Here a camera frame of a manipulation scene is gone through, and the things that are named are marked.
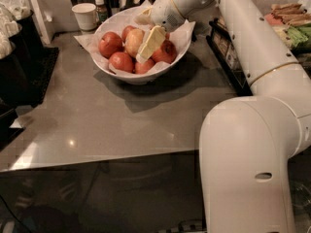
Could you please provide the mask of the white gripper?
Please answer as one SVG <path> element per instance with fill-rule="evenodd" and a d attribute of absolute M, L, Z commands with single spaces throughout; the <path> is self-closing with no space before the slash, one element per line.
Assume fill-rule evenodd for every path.
<path fill-rule="evenodd" d="M 134 19 L 140 25 L 156 25 L 143 38 L 136 60 L 146 62 L 164 42 L 166 31 L 175 31 L 189 16 L 212 3 L 213 0 L 155 0 L 151 8 L 145 9 Z"/>

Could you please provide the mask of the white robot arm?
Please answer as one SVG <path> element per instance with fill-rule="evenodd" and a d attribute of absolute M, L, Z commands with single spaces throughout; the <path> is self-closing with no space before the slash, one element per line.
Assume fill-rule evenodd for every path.
<path fill-rule="evenodd" d="M 206 116 L 199 165 L 207 233 L 295 233 L 288 161 L 311 146 L 311 80 L 252 0 L 156 0 L 135 18 L 175 31 L 217 4 L 252 93 Z"/>

